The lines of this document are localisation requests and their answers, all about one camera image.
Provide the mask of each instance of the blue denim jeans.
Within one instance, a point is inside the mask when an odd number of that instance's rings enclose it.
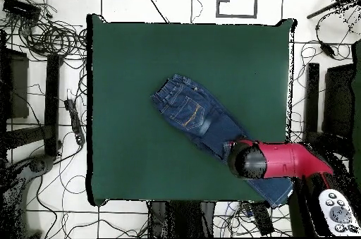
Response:
[[[228,157],[225,142],[240,136],[252,139],[205,87],[185,76],[175,74],[168,79],[152,101],[168,123],[224,164]],[[283,204],[293,188],[289,178],[245,180],[273,208]]]

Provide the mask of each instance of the remote control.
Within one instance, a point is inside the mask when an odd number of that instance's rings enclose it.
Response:
[[[329,230],[335,236],[361,236],[358,224],[347,199],[337,190],[324,190],[319,195],[319,206]]]

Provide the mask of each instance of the green table surface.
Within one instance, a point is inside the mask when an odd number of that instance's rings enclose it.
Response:
[[[150,96],[173,74],[186,75],[254,138],[284,141],[293,23],[106,23],[93,15],[90,197],[263,200],[170,126]]]

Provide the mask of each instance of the floor tile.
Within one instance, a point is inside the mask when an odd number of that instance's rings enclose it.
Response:
[[[30,229],[41,230],[42,239],[95,239],[97,238],[98,214],[57,213],[57,220],[51,212],[27,212],[27,222]]]
[[[130,238],[147,224],[147,214],[100,214],[99,238]]]
[[[316,39],[316,25],[319,19],[332,11],[325,12],[320,16],[307,19],[307,16],[321,8],[332,4],[335,0],[283,0],[283,18],[294,18],[298,25],[295,31],[296,42],[308,42],[311,39]],[[344,14],[332,14],[325,18],[319,25],[319,39],[323,42],[341,42],[353,43],[360,38],[359,34],[353,32],[348,33],[348,28],[351,23],[356,22],[356,18],[360,15],[360,10],[357,9],[354,13],[354,8],[348,9]],[[357,22],[353,27],[353,31],[361,32],[361,22]]]
[[[109,200],[100,207],[100,212],[141,212],[147,213],[148,208],[143,201]]]
[[[107,22],[163,23],[150,0],[102,0],[102,15]],[[171,23],[189,23],[190,0],[153,0]]]
[[[281,234],[280,232],[285,232],[286,234],[283,234],[283,236],[292,235],[288,205],[272,210],[271,216],[275,233]]]

